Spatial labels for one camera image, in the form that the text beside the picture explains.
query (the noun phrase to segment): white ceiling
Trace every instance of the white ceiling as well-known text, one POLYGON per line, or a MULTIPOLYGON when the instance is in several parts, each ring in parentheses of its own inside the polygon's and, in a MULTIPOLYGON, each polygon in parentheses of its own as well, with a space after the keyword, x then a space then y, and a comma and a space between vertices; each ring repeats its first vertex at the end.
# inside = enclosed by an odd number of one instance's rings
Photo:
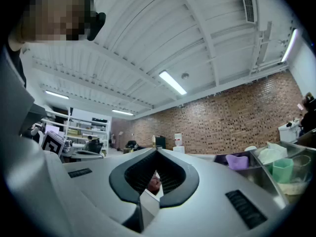
POLYGON ((286 49, 279 40, 290 39, 293 15, 281 1, 253 1, 266 31, 247 23, 243 0, 95 3, 107 15, 95 41, 29 44, 36 83, 70 98, 45 94, 54 106, 104 114, 117 109, 134 119, 285 68, 277 65, 286 49), (158 76, 163 70, 188 94, 166 85, 158 76), (181 79, 182 73, 189 78, 181 79))

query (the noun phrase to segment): green plastic container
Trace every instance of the green plastic container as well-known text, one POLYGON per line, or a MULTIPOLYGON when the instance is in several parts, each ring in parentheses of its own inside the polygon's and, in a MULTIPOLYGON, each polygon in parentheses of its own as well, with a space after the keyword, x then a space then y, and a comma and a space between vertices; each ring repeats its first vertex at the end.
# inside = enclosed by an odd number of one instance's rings
POLYGON ((294 162, 283 158, 273 162, 272 176, 277 183, 288 184, 291 181, 294 162))

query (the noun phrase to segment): tube light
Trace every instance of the tube light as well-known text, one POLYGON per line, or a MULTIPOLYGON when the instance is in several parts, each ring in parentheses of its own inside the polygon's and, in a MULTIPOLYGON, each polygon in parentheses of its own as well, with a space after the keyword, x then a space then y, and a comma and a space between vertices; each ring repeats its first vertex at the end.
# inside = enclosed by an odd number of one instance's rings
POLYGON ((125 115, 131 115, 131 116, 134 115, 133 113, 126 113, 126 112, 121 112, 121 111, 117 111, 117 110, 112 110, 112 112, 114 112, 114 113, 120 113, 120 114, 125 114, 125 115))
POLYGON ((55 97, 61 97, 61 98, 69 99, 69 97, 67 97, 67 96, 59 95, 59 94, 57 94, 57 93, 50 92, 50 91, 48 91, 48 90, 46 90, 45 92, 46 92, 47 94, 53 95, 53 96, 55 96, 55 97))
POLYGON ((290 54, 291 49, 292 49, 292 47, 293 47, 293 45, 294 45, 296 36, 297 36, 297 29, 295 29, 295 30, 293 31, 293 33, 292 33, 290 43, 289 43, 289 45, 287 46, 287 49, 286 49, 286 51, 285 51, 285 53, 284 53, 284 55, 283 55, 283 58, 282 58, 281 62, 286 61, 286 59, 287 59, 288 55, 290 54))
POLYGON ((175 79, 168 74, 167 71, 162 71, 159 76, 164 79, 170 86, 172 86, 176 91, 178 91, 181 95, 187 94, 187 92, 176 82, 175 79))

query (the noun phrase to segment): brown brick wall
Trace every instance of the brown brick wall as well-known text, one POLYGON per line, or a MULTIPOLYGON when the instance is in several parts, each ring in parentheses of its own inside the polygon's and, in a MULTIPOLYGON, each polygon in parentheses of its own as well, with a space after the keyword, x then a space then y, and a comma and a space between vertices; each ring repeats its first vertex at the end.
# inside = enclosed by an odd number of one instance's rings
POLYGON ((299 117, 301 92, 289 71, 231 88, 217 94, 132 121, 113 118, 122 148, 128 140, 151 144, 152 135, 166 137, 174 147, 174 134, 182 133, 188 154, 223 154, 262 147, 279 141, 278 127, 299 117))

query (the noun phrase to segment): purple plastic container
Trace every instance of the purple plastic container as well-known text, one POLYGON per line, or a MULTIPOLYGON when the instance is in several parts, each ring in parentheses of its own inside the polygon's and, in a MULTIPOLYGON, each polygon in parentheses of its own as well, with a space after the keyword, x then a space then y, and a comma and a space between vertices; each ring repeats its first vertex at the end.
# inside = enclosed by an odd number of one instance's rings
POLYGON ((249 167, 249 159, 247 156, 233 156, 233 155, 226 155, 226 160, 228 162, 228 166, 230 169, 238 170, 238 169, 245 169, 249 167))

